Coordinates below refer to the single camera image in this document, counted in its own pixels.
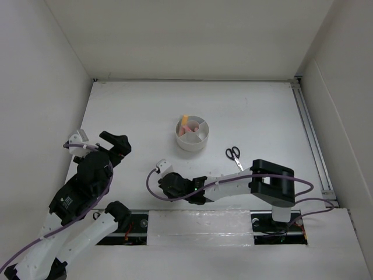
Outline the red pink pen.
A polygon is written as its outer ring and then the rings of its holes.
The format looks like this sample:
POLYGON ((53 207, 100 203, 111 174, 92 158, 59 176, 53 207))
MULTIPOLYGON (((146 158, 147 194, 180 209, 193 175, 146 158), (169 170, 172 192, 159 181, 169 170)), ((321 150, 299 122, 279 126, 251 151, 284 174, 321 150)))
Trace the red pink pen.
POLYGON ((188 132, 196 132, 199 130, 199 123, 196 121, 188 121, 185 130, 188 132))

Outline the orange yellow highlighter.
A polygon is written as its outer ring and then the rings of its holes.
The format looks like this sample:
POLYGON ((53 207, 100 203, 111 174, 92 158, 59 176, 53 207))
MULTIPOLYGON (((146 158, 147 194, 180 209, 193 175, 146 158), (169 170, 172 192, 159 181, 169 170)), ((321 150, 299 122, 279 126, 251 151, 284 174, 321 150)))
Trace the orange yellow highlighter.
POLYGON ((185 126, 188 122, 188 116, 183 115, 181 118, 181 123, 180 123, 180 133, 179 136, 183 136, 185 134, 185 126))

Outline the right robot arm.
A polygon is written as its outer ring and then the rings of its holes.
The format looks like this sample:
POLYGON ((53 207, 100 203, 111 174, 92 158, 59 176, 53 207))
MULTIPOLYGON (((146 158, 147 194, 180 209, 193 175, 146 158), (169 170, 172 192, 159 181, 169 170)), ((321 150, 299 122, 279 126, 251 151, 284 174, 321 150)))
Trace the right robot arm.
POLYGON ((253 195, 271 205, 271 226, 282 230, 290 224, 295 205, 294 170, 257 159, 249 169, 220 177, 183 178, 165 159, 156 165, 159 187, 169 201, 185 200, 204 205, 225 197, 253 195))

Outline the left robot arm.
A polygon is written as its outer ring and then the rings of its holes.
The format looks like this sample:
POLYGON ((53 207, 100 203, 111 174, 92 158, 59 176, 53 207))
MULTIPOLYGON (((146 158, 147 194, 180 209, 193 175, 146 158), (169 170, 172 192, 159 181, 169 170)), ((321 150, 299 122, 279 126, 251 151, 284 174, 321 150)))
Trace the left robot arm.
POLYGON ((73 226, 84 220, 108 194, 114 167, 128 155, 132 147, 126 135, 107 131, 99 137, 112 145, 90 144, 84 130, 70 135, 63 147, 77 163, 73 175, 55 194, 39 237, 20 249, 2 267, 7 279, 66 279, 74 259, 93 247, 107 234, 128 228, 131 211, 121 202, 108 204, 100 216, 73 240, 68 237, 73 226))

